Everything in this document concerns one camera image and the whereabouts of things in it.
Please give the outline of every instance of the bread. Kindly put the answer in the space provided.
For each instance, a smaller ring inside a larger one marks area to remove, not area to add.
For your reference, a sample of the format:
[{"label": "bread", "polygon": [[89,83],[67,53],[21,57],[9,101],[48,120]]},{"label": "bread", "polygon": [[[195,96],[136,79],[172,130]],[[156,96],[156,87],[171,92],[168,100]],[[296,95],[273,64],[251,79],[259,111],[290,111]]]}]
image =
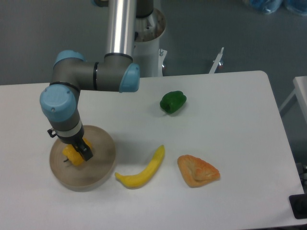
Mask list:
[{"label": "bread", "polygon": [[221,177],[216,168],[197,157],[180,156],[177,163],[183,179],[190,187],[203,186]]}]

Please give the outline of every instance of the toy banana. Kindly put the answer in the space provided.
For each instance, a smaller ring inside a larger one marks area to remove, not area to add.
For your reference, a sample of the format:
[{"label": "toy banana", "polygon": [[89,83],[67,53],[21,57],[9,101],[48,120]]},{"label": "toy banana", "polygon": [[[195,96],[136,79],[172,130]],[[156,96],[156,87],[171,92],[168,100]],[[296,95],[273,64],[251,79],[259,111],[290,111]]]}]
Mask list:
[{"label": "toy banana", "polygon": [[146,184],[152,176],[158,170],[160,164],[163,161],[165,155],[164,145],[161,145],[153,155],[153,158],[147,165],[147,167],[136,175],[120,175],[119,173],[115,173],[115,177],[126,187],[135,188],[141,187]]}]

